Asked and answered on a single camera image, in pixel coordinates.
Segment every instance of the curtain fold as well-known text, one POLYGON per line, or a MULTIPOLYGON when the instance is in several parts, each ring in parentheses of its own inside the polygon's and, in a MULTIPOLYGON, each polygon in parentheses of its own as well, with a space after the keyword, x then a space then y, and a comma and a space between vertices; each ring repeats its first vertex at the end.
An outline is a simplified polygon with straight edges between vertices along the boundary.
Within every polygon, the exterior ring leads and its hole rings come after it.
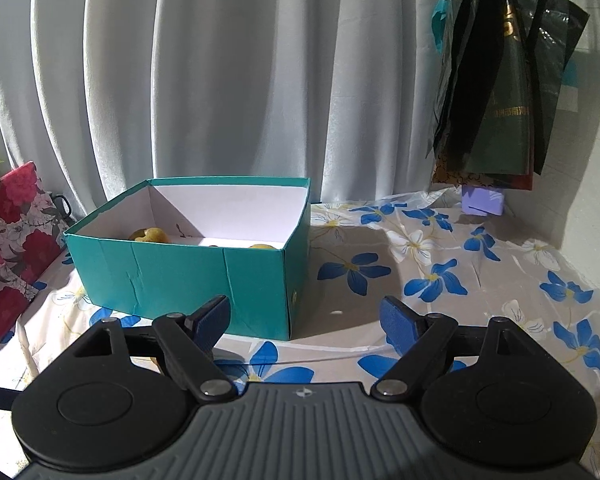
POLYGON ((0 0, 0 156, 82 216, 139 180, 427 186, 435 0, 0 0))

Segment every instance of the teal box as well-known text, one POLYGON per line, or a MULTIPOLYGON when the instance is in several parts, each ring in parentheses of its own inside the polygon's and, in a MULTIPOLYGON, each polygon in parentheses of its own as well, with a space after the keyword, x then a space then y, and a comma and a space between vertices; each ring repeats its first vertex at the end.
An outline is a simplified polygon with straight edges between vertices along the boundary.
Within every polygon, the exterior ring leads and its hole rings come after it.
POLYGON ((66 242, 94 304, 155 319, 224 294, 228 333, 289 340, 308 263, 309 186, 256 176, 145 180, 69 228, 66 242), (171 243, 127 240, 147 227, 171 243))

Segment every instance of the red floral bag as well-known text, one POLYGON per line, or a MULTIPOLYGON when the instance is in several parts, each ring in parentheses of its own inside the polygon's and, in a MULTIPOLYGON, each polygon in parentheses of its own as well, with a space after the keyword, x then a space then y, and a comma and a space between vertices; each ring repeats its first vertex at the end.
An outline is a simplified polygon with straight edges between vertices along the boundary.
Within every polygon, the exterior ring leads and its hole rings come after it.
POLYGON ((33 162, 0 178, 0 340, 38 293, 32 284, 61 253, 66 228, 33 162))

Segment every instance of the yellow fruit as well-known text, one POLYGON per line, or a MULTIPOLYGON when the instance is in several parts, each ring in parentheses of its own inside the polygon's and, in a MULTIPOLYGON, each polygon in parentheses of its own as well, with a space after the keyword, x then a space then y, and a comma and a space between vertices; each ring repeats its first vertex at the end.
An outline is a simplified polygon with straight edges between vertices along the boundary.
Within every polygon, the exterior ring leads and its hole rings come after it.
POLYGON ((129 240, 136 242, 153 242, 155 244, 169 244, 171 243, 167 233, 165 233, 159 227, 149 227, 147 229, 138 229, 134 232, 129 240))

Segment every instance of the gray ribbed surface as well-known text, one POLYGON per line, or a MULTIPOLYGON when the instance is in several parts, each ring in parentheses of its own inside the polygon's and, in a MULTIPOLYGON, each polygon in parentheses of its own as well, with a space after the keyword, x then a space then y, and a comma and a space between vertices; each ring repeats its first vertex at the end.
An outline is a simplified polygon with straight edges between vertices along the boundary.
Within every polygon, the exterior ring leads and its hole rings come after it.
POLYGON ((142 464, 97 475, 31 465, 18 480, 590 480, 575 464, 551 474, 479 470, 437 448, 411 410, 359 384, 250 384, 204 406, 182 437, 142 464), (302 395, 305 388, 309 395, 302 395))

